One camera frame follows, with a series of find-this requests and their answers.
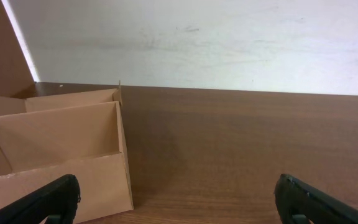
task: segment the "open cardboard box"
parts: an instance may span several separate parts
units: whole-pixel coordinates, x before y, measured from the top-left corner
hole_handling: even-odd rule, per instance
[[[133,209],[119,90],[0,97],[0,208],[76,175],[75,223]]]

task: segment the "cardboard compartment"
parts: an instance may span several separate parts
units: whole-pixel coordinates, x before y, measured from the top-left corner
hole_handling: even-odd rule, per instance
[[[0,116],[0,208],[74,174],[81,188],[75,223],[133,209],[116,91],[12,99],[18,107],[9,110],[0,104],[0,114],[35,111]]]

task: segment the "wood grain surface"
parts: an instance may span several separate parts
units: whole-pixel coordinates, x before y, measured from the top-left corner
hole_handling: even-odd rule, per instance
[[[109,86],[38,83],[21,97]],[[292,174],[358,209],[358,96],[123,86],[135,210],[88,223],[280,223]]]

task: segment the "cardboard edge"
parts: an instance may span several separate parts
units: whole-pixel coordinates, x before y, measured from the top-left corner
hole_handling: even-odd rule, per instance
[[[26,112],[26,113],[21,113],[21,114],[0,115],[0,118],[6,117],[6,116],[21,116],[22,114],[49,113],[49,112],[51,112],[51,111],[67,110],[67,109],[73,109],[73,108],[82,108],[82,107],[86,107],[86,106],[101,105],[101,104],[104,104],[104,103],[95,103],[95,104],[92,104],[92,105],[81,105],[81,106],[68,106],[68,107],[65,107],[65,108],[56,108],[56,109],[50,109],[50,110],[31,111],[31,112]]]
[[[69,159],[69,160],[66,160],[64,162],[52,162],[52,163],[45,164],[45,165],[42,165],[42,166],[34,167],[32,169],[16,169],[16,170],[12,169],[12,173],[17,174],[17,173],[26,172],[26,171],[29,171],[29,170],[46,169],[48,167],[60,166],[60,165],[66,164],[66,163],[71,163],[71,162],[76,162],[76,161],[85,161],[87,159],[97,159],[99,157],[104,157],[104,156],[114,156],[114,155],[121,154],[121,153],[122,152],[119,152],[119,151],[107,152],[107,153],[96,154],[96,155],[93,155],[93,156],[86,156],[86,157],[77,158],[77,159]]]
[[[117,129],[118,129],[118,138],[119,138],[119,141],[118,141],[119,151],[123,155],[124,165],[125,165],[125,173],[126,173],[126,177],[127,177],[127,184],[128,184],[128,190],[129,190],[129,196],[131,198],[132,209],[134,209],[134,203],[133,203],[133,199],[132,199],[131,177],[129,175],[127,146],[126,146],[126,141],[125,141],[124,127],[122,125],[120,106],[117,105],[116,109],[117,109]]]
[[[41,111],[39,109],[39,104],[46,103],[47,105],[50,105],[51,102],[53,102],[53,101],[58,102],[58,104],[62,104],[62,102],[65,102],[65,101],[69,102],[72,99],[75,99],[75,101],[78,101],[83,98],[89,99],[89,97],[92,96],[92,94],[102,94],[102,93],[103,93],[103,96],[106,97],[106,99],[108,99],[109,101],[110,101],[110,99],[111,99],[111,101],[119,101],[119,99],[121,98],[120,94],[119,94],[119,90],[117,88],[110,88],[110,89],[105,89],[105,90],[82,91],[82,92],[78,92],[78,93],[65,93],[65,94],[60,94],[60,95],[30,97],[24,101],[24,104],[25,104],[26,112],[29,113],[29,112],[34,112],[34,111]],[[107,101],[84,103],[82,105],[78,104],[76,106],[86,106],[86,105],[93,105],[93,104],[98,104],[98,103],[107,103]],[[68,107],[73,107],[73,105],[70,105],[70,106],[60,105],[59,107],[54,106],[53,108],[47,108],[47,109],[44,108],[42,110],[54,110],[54,109],[68,108]]]
[[[76,95],[82,95],[82,94],[87,94],[87,93],[94,93],[94,92],[98,92],[98,91],[106,91],[106,90],[114,90],[113,92],[117,91],[117,88],[110,88],[110,89],[105,89],[105,90],[94,90],[94,91],[81,91],[78,93],[64,93],[64,94],[57,94],[57,95],[50,95],[50,96],[35,96],[35,97],[30,97],[27,98],[27,100],[36,100],[39,98],[56,98],[56,97],[71,97],[71,96],[76,96]]]
[[[112,100],[118,101],[120,106],[122,106],[121,86],[119,86],[119,89],[114,91],[114,93],[112,94]]]

